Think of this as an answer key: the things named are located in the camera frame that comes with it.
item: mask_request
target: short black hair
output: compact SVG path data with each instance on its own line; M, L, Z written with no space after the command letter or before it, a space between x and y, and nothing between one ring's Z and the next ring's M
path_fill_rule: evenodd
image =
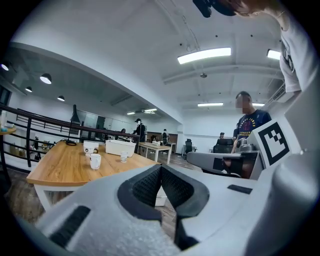
M240 92L236 95L235 99L237 99L240 95L241 95L241 96L247 96L250 100L252 100L250 94L249 94L247 91L245 91L245 90L240 91Z

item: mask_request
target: black table leg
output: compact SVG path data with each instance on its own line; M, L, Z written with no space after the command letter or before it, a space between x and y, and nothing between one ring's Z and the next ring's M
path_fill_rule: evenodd
M3 175L8 182L8 184L11 186L11 180L8 174L6 160L5 160L5 151L4 151L4 136L0 135L0 153L1 153L1 164L2 164L2 171Z

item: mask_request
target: man in navy t-shirt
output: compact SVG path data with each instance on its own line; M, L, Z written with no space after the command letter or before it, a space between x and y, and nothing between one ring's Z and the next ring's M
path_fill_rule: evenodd
M237 134L237 138L234 141L231 153L234 153L236 151L236 146L239 139L248 138L250 133L254 129L263 126L267 122L271 121L271 117L268 112L256 109L253 106L251 96L246 91L241 91L237 94L237 96L235 97L235 107L242 109L242 113L245 115L240 118L238 122L238 127L236 129L237 131L235 131L235 134ZM250 178L253 169L253 163L251 161L236 162L236 160L234 160L232 163L231 159L225 159L224 163L226 167L229 168L230 172L233 171L233 165L237 168L240 166L240 172L238 172L238 174L242 178Z

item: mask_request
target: white shirt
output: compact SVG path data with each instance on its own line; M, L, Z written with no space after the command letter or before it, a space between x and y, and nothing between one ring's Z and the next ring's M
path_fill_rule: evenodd
M304 91L315 79L320 78L320 59L304 28L290 15L289 28L281 31L281 39L291 56L294 72L280 57L286 92Z

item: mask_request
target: black cap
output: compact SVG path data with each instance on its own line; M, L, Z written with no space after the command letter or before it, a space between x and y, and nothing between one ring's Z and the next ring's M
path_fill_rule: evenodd
M229 5L226 6L221 3L219 0L212 1L212 7L219 13L226 15L226 16L235 16L235 10Z

